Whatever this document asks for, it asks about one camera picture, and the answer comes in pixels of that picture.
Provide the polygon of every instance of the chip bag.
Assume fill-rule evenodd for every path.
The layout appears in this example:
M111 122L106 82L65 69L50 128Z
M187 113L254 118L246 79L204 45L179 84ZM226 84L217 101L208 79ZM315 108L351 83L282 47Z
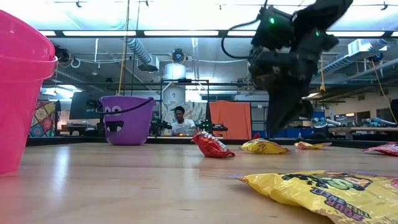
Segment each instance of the chip bag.
M377 146L377 147L370 147L368 149L364 149L362 153L369 153L369 152L381 152L388 156L398 156L398 143L389 142L387 144Z
M325 146L331 146L331 142L320 143L320 144L310 144L306 142L296 142L294 146L299 149L321 149Z
M241 146L242 150L254 152L256 154L288 154L291 153L285 147L265 139L253 139Z
M199 146L199 149L206 157L223 158L235 156L235 153L230 151L226 145L205 131L196 133L192 140Z
M303 206L334 223L398 223L398 177L316 170L238 179L279 203Z

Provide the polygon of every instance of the person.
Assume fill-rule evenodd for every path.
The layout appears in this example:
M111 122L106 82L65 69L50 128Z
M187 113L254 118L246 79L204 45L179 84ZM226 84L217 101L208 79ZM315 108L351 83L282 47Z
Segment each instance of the person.
M181 134L190 134L196 130L195 123L191 119L184 118L185 109L182 106L178 106L174 109L176 122L172 123L172 134L174 136L179 136Z

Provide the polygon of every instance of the colorful poster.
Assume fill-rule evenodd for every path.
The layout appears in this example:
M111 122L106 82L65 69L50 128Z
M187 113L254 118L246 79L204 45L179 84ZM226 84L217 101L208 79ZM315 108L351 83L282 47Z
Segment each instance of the colorful poster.
M55 103L40 101L36 104L29 137L54 137L55 136Z

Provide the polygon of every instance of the wooden table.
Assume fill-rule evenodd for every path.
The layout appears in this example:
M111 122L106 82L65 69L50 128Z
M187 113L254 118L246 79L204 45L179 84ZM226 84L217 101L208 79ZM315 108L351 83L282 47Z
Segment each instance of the wooden table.
M353 132L356 131L379 131L379 132L396 132L398 128L372 128L372 127L338 127L329 128L330 133L345 133L347 140L353 140Z
M193 136L148 136L149 139L192 139ZM224 139L224 137L216 136L217 139Z
M310 169L396 175L395 157L329 147L292 155L203 158L195 145L28 147L20 171L0 175L0 223L331 223L281 205L231 174Z

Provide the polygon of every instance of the white shirt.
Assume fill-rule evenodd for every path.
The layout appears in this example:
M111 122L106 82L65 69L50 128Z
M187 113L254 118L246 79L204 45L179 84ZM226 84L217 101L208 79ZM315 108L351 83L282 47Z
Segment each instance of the white shirt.
M172 134L182 133L182 134L193 134L187 133L195 127L195 123L191 119L184 119L184 122L179 124L178 121L172 123Z

